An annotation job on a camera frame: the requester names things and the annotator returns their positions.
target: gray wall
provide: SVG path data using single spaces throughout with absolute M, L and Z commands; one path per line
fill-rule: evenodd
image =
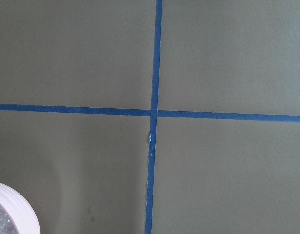
M 300 0 L 164 0 L 159 109 L 300 115 Z M 155 1 L 0 0 L 0 103 L 150 109 Z M 144 233 L 149 117 L 0 111 L 42 234 Z M 300 123 L 158 119 L 153 234 L 300 234 Z

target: blue tape strip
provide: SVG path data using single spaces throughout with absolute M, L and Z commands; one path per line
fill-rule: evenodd
M 148 160 L 148 179 L 145 212 L 145 233 L 152 232 L 152 210 L 153 210 L 153 187 L 155 168 L 155 145 L 156 145 L 156 125 L 158 118 L 159 100 L 159 77 L 160 77 L 160 39 L 161 39 L 161 17 L 163 1 L 156 1 L 155 12 L 155 35 L 154 35 L 154 56 L 153 56 L 153 76 L 152 76 L 152 97 L 151 97 L 151 119 L 150 119 L 150 143 Z
M 216 112 L 213 113 L 213 112 L 195 112 L 195 111 L 158 111 L 158 116 L 159 117 L 211 118 L 211 119 L 233 119 L 233 120 L 300 123 L 300 116 L 288 116 L 288 115 L 216 113 Z
M 40 106 L 40 105 L 16 105 L 0 104 L 3 111 L 32 111 L 32 112 L 57 112 L 94 115 L 120 115 L 120 116 L 151 116 L 151 110 L 142 109 L 119 109 L 119 108 L 96 108 L 96 107 L 73 107 L 73 106 Z M 296 122 L 300 123 L 300 116 L 290 115 L 264 115 L 244 113 L 220 113 L 220 112 L 197 112 L 197 111 L 165 111 L 158 110 L 157 117 L 177 118 L 209 118 L 209 119 L 232 119 L 271 122 Z
M 16 105 L 16 104 L 0 104 L 0 110 L 100 114 L 100 115 L 120 115 L 120 116 L 150 116 L 151 114 L 150 110 L 139 110 L 139 109 L 72 107 L 72 106 L 38 106 L 38 105 Z

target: blue painter's tape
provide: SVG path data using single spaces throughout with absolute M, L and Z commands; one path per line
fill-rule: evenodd
M 156 125 L 157 125 L 157 118 L 158 118 L 158 100 L 159 100 L 160 39 L 161 39 L 162 7 L 163 7 L 163 1 L 157 0 L 156 12 L 155 12 L 155 35 L 154 35 L 154 55 L 153 55 L 153 75 L 152 75 L 151 118 L 150 118 L 150 144 L 149 144 L 148 178 L 147 178 L 146 212 L 145 212 L 145 233 L 146 234 L 151 234 L 152 232 Z
M 78 113 L 78 114 L 96 114 L 96 115 L 120 115 L 120 116 L 150 116 L 151 114 L 150 110 L 139 110 L 139 109 L 95 108 L 95 107 L 73 107 L 73 106 L 38 106 L 38 105 L 15 105 L 15 104 L 0 104 L 0 110 Z
M 210 119 L 233 119 L 233 120 L 300 123 L 300 116 L 289 116 L 289 115 L 264 115 L 264 114 L 244 114 L 244 113 L 218 113 L 218 112 L 216 113 L 216 112 L 159 110 L 158 116 L 159 117 L 210 118 Z

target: vertical tape strip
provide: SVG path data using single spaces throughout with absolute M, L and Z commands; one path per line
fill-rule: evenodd
M 146 234 L 151 234 L 152 232 L 156 125 L 157 125 L 157 118 L 158 118 L 159 77 L 160 77 L 160 39 L 161 39 L 162 5 L 163 5 L 162 0 L 156 1 L 151 117 L 150 117 L 150 143 L 149 143 L 148 179 L 147 179 L 147 196 L 146 196 L 146 212 L 145 212 L 145 233 Z

